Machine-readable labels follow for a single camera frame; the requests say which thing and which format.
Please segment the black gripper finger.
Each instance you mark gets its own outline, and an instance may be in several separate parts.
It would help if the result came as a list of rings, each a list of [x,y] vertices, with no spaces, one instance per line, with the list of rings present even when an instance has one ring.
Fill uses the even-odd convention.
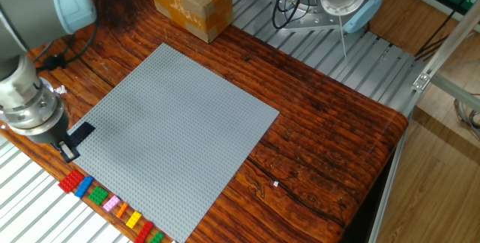
[[[69,139],[62,140],[59,143],[59,151],[65,161],[73,161],[80,156],[80,153],[77,151],[76,146]]]
[[[72,161],[72,151],[65,143],[58,143],[55,145],[55,148],[60,152],[61,157],[66,163]]]

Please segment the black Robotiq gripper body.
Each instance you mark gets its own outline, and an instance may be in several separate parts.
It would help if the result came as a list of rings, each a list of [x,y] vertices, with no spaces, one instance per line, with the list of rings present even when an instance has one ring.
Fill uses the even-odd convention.
[[[28,137],[34,143],[59,143],[65,138],[68,125],[69,119],[67,113],[56,113],[44,124],[28,129],[24,133],[24,136]]]

